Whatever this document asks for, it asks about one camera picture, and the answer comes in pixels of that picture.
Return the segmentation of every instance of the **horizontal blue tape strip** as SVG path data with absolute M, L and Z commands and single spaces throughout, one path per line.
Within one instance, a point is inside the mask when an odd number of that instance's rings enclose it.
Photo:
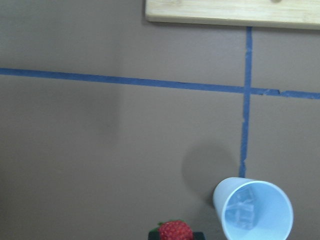
M 111 84 L 129 84 L 129 85 L 139 85 L 139 86 L 215 91 L 215 92 L 237 93 L 237 94 L 244 93 L 244 87 L 242 86 L 201 84 L 201 83 L 152 80 L 152 79 L 141 79 L 141 78 L 130 78 L 130 77 L 119 77 L 119 76 L 103 76 L 103 75 L 55 72 L 55 71 L 0 68 L 0 75 L 45 78 L 45 79 L 77 80 L 77 81 L 111 83 Z M 287 98 L 303 98 L 303 99 L 319 99 L 320 100 L 320 92 L 279 91 L 277 89 L 252 87 L 250 88 L 250 93 L 253 95 L 266 95 L 266 96 L 278 96 L 278 97 L 287 97 Z
M 242 94 L 244 92 L 244 88 L 242 86 L 189 83 L 189 82 L 152 80 L 152 79 L 141 79 L 141 78 L 131 78 L 131 77 L 103 76 L 103 75 L 24 70 L 24 69 L 11 69 L 11 68 L 0 68 L 0 75 L 77 80 L 77 81 L 111 83 L 111 84 L 129 84 L 129 85 L 139 85 L 139 86 L 215 91 L 215 92 L 238 93 L 238 94 Z

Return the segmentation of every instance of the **vertical blue tape strip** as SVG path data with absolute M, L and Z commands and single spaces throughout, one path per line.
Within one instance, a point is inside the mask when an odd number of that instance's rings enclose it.
M 246 28 L 246 53 L 245 53 L 245 76 L 243 90 L 243 123 L 242 137 L 240 149 L 240 168 L 239 177 L 246 176 L 246 159 L 248 152 L 248 134 L 249 134 L 249 118 L 250 118 L 250 94 L 251 94 L 251 78 L 252 78 L 252 27 Z

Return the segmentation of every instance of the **light blue cup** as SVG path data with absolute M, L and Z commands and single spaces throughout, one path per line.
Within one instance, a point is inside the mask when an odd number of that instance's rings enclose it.
M 285 240 L 294 221 L 287 195 L 267 181 L 227 178 L 215 188 L 213 204 L 228 240 Z

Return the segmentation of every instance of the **plastic cup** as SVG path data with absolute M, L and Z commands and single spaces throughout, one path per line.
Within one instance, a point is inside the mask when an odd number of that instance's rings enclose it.
M 250 189 L 253 200 L 240 195 L 246 189 Z M 213 204 L 228 240 L 285 240 L 292 229 L 294 213 L 289 198 L 278 186 L 267 181 L 227 178 L 215 188 Z M 253 213 L 246 209 L 232 212 L 230 209 L 234 206 L 253 209 Z M 241 222 L 248 216 L 251 227 Z

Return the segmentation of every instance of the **strawberry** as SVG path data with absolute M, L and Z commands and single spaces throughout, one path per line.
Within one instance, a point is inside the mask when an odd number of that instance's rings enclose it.
M 184 221 L 167 221 L 160 225 L 161 240 L 193 240 L 194 235 L 191 228 Z

